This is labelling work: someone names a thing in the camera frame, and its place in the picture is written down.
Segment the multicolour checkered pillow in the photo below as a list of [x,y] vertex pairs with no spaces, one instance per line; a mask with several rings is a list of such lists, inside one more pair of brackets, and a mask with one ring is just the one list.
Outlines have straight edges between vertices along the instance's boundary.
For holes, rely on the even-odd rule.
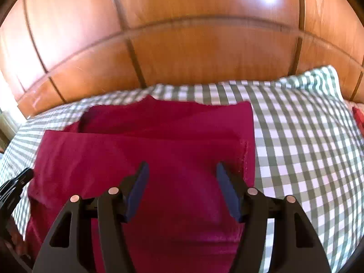
[[353,113],[354,119],[356,121],[357,127],[359,128],[361,134],[364,136],[364,114],[363,114],[363,112],[357,107],[352,107],[352,113]]

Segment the green white checkered bedsheet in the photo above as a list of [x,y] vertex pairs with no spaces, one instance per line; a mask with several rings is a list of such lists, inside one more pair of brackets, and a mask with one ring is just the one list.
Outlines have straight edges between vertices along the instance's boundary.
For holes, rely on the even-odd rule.
[[116,91],[30,118],[1,158],[5,182],[34,165],[47,129],[61,130],[94,105],[126,105],[146,96],[211,105],[252,104],[255,183],[265,195],[295,195],[311,220],[333,272],[363,238],[363,136],[342,97],[334,67],[276,81],[226,81]]

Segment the wooden panelled headboard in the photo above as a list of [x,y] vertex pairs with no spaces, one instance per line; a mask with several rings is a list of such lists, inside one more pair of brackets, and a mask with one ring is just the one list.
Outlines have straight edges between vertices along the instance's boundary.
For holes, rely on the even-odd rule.
[[1,73],[25,117],[110,91],[323,65],[363,102],[363,23],[348,0],[3,2]]

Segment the crimson long-sleeve sweater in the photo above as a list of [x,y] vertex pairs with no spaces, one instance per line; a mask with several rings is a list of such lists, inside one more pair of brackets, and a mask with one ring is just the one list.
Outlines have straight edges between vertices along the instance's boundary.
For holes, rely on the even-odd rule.
[[252,106],[158,101],[98,105],[61,131],[47,130],[28,187],[25,241],[36,257],[73,195],[102,195],[147,162],[136,215],[123,228],[138,272],[228,272],[243,228],[215,176],[218,163],[253,186]]

